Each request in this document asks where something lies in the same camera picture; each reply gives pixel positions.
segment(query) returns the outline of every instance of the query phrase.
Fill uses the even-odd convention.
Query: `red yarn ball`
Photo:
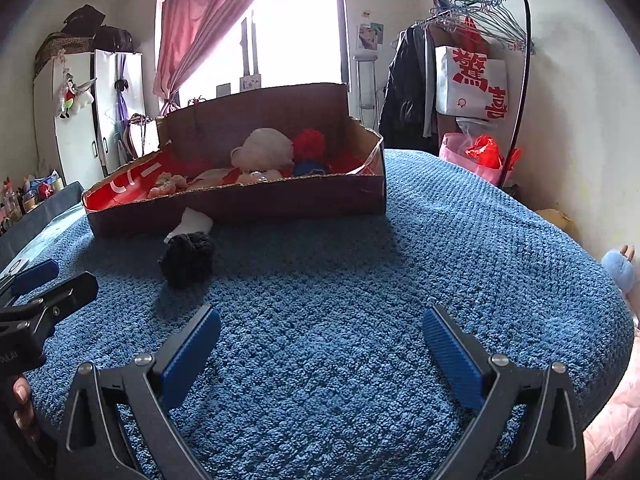
[[[293,139],[293,160],[302,162],[303,160],[324,160],[324,150],[326,140],[324,135],[318,130],[306,128]]]

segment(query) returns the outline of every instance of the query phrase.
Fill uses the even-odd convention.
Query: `red chinese characters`
[[[484,64],[487,57],[484,54],[467,52],[460,48],[453,49],[453,61],[458,64],[460,72],[453,76],[453,81],[475,86],[486,92],[489,82],[484,75]]]
[[[507,91],[499,86],[489,87],[489,93],[494,96],[491,106],[486,106],[486,116],[489,119],[503,119],[507,114],[507,103],[505,102]]]

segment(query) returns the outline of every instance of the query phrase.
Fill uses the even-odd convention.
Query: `hanging plush toy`
[[[602,257],[601,265],[607,270],[611,279],[626,296],[636,284],[633,260],[636,248],[622,246],[620,250],[612,249]]]
[[[74,77],[68,72],[65,73],[64,82],[58,91],[58,106],[56,115],[61,119],[68,119],[76,116],[85,106],[94,102],[94,96],[89,92],[89,88],[94,85],[97,78],[91,79],[81,85],[74,83]]]

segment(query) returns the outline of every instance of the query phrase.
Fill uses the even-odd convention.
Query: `black jacket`
[[[423,137],[426,83],[424,75],[424,40],[422,32],[409,28],[400,39],[396,56],[389,66],[385,103],[380,116],[380,135],[385,148],[421,150],[438,155],[438,135]]]

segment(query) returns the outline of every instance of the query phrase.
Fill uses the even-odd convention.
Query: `cardboard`
[[[215,222],[231,223],[386,211],[382,137],[349,117],[345,85],[252,90],[199,102],[157,123],[159,152],[121,167],[82,196],[96,236],[167,233],[187,207]],[[231,151],[256,128],[275,128],[291,139],[304,128],[314,128],[326,138],[328,159],[355,163],[341,174],[229,184],[146,199],[163,171],[194,177],[230,167]]]

